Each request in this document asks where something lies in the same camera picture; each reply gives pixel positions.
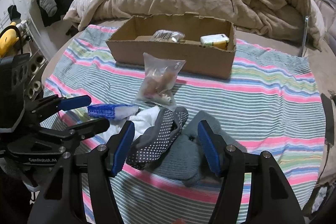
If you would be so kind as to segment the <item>blue white tissue pack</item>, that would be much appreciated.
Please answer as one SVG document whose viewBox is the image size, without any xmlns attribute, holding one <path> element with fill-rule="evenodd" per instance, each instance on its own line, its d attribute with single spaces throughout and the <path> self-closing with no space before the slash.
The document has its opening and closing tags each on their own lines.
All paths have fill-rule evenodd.
<svg viewBox="0 0 336 224">
<path fill-rule="evenodd" d="M 112 121 L 120 121 L 135 115 L 138 105 L 128 104 L 96 104 L 87 107 L 88 115 L 92 118 L 106 118 Z"/>
</svg>

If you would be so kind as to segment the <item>white sock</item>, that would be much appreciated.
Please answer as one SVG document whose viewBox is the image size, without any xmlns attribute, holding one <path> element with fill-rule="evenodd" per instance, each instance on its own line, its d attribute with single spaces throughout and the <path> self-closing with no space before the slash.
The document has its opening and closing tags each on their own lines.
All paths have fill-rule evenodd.
<svg viewBox="0 0 336 224">
<path fill-rule="evenodd" d="M 120 132 L 126 121 L 132 121 L 135 128 L 133 140 L 135 140 L 143 135 L 148 128 L 154 126 L 160 110 L 161 109 L 158 106 L 154 106 L 149 109 L 142 110 L 138 114 L 127 117 L 123 120 L 110 121 L 108 130 L 99 134 L 99 136 L 104 140 L 104 142 L 107 142 L 112 135 L 116 135 Z"/>
</svg>

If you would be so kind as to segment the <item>grey polka dot sock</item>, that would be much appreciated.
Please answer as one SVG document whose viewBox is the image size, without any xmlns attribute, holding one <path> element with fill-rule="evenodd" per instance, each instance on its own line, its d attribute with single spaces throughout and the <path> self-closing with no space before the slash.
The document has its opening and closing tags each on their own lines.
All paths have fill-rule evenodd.
<svg viewBox="0 0 336 224">
<path fill-rule="evenodd" d="M 147 164 L 158 160 L 181 134 L 188 117 L 185 107 L 177 107 L 174 111 L 162 108 L 154 125 L 132 143 L 126 163 L 143 170 Z"/>
</svg>

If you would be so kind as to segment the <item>clear bag of snacks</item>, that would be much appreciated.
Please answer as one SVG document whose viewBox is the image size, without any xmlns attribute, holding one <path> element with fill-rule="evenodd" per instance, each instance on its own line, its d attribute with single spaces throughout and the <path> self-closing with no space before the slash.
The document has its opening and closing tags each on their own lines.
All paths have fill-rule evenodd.
<svg viewBox="0 0 336 224">
<path fill-rule="evenodd" d="M 150 102 L 170 110 L 177 104 L 173 95 L 173 87 L 178 73 L 185 65 L 185 60 L 159 59 L 143 53 L 145 77 L 135 97 L 136 102 Z"/>
</svg>

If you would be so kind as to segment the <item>grey knitted gloves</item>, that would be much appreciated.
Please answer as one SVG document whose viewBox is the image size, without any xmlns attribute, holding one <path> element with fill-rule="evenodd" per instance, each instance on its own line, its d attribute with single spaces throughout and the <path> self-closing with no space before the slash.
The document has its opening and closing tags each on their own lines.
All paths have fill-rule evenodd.
<svg viewBox="0 0 336 224">
<path fill-rule="evenodd" d="M 198 139 L 198 123 L 202 120 L 209 124 L 215 134 L 222 136 L 227 144 L 233 144 L 247 152 L 246 147 L 222 130 L 215 117 L 200 111 L 181 131 L 170 148 L 158 160 L 148 164 L 146 170 L 161 177 L 179 180 L 187 187 L 197 184 L 205 177 L 213 177 Z"/>
</svg>

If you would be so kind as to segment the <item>cotton swab pack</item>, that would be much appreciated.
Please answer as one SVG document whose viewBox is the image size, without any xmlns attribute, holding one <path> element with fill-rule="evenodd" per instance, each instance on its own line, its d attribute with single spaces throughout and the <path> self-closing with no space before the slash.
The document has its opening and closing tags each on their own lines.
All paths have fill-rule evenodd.
<svg viewBox="0 0 336 224">
<path fill-rule="evenodd" d="M 150 41 L 154 42 L 173 42 L 178 43 L 185 38 L 185 34 L 171 30 L 157 30 L 151 37 Z"/>
</svg>

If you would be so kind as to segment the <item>striped pastel towel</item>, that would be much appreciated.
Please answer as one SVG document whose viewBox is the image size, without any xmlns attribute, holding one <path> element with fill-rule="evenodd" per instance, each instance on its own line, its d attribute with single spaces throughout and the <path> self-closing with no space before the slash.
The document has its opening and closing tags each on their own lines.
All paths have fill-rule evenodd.
<svg viewBox="0 0 336 224">
<path fill-rule="evenodd" d="M 142 68 L 117 65 L 106 41 L 116 31 L 90 25 L 74 38 L 45 80 L 45 97 L 89 95 L 93 104 L 131 104 Z M 173 88 L 184 108 L 181 134 L 158 167 L 125 164 L 110 180 L 124 223 L 208 223 L 221 188 L 198 142 L 198 123 L 239 149 L 269 151 L 303 209 L 318 180 L 325 112 L 307 58 L 238 40 L 231 77 L 181 75 Z"/>
</svg>

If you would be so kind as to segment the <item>black smartphone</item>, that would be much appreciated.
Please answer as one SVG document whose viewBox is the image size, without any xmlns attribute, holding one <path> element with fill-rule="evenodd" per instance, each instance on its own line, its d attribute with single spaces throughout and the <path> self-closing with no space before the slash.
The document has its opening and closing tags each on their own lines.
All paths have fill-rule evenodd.
<svg viewBox="0 0 336 224">
<path fill-rule="evenodd" d="M 326 118 L 326 132 L 325 132 L 325 142 L 330 146 L 334 146 L 334 113 L 333 104 L 331 99 L 325 94 L 321 94 L 322 106 L 325 112 Z"/>
</svg>

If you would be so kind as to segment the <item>open cardboard box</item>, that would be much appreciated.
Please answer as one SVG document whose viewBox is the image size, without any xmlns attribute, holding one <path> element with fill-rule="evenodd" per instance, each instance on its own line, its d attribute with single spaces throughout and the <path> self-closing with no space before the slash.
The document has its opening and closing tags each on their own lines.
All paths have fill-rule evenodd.
<svg viewBox="0 0 336 224">
<path fill-rule="evenodd" d="M 184 41 L 150 41 L 157 30 L 181 32 Z M 229 37 L 226 49 L 201 45 L 202 36 L 218 34 Z M 192 13 L 132 16 L 106 43 L 120 64 L 143 65 L 143 54 L 148 53 L 158 59 L 184 60 L 185 73 L 223 80 L 230 77 L 236 52 L 235 28 L 231 22 Z"/>
</svg>

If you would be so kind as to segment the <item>metal phone stand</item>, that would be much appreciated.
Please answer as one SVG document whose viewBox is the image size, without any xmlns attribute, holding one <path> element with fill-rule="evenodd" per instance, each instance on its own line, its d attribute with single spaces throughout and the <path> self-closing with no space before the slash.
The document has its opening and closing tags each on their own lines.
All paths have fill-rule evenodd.
<svg viewBox="0 0 336 224">
<path fill-rule="evenodd" d="M 299 57 L 303 57 L 303 55 L 304 55 L 303 51 L 305 50 L 305 45 L 306 45 L 306 41 L 307 41 L 307 33 L 308 33 L 308 29 L 309 29 L 309 19 L 310 19 L 310 16 L 308 16 L 308 15 L 305 16 L 302 44 L 301 44 L 300 52 L 298 54 Z"/>
</svg>

